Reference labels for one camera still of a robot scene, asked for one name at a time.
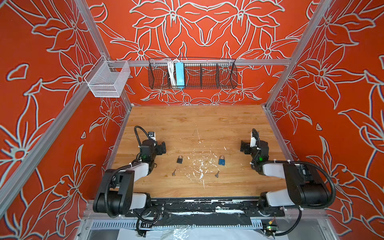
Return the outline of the black padlock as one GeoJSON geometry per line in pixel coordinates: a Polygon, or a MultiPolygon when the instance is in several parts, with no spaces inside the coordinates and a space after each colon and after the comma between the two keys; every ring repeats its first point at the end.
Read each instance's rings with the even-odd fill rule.
{"type": "Polygon", "coordinates": [[[179,156],[177,159],[177,164],[182,164],[183,163],[183,156],[179,156]]]}

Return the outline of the blue padlock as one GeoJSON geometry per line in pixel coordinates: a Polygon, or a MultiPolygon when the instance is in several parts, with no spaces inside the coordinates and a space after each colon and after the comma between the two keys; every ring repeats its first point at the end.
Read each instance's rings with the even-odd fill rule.
{"type": "Polygon", "coordinates": [[[219,164],[220,166],[225,166],[225,164],[226,164],[225,156],[220,156],[220,157],[219,157],[218,164],[219,164]]]}

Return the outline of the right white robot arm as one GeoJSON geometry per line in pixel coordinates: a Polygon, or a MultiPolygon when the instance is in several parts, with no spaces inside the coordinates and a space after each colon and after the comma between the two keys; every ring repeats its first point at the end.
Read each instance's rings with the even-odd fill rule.
{"type": "Polygon", "coordinates": [[[308,162],[269,160],[269,145],[260,139],[256,129],[251,131],[250,142],[241,141],[240,151],[252,157],[251,168],[259,175],[286,182],[283,190],[261,193],[261,212],[280,207],[325,209],[334,203],[336,186],[324,169],[308,162]]]}

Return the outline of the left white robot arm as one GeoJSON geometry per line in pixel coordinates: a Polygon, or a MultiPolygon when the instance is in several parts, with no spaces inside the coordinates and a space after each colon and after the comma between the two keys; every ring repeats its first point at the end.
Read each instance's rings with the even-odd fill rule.
{"type": "Polygon", "coordinates": [[[141,126],[135,126],[134,133],[139,144],[139,153],[128,165],[105,171],[93,202],[95,213],[116,218],[152,207],[150,194],[135,193],[134,184],[152,173],[157,166],[156,157],[167,152],[166,144],[157,141],[155,132],[147,132],[141,126]]]}

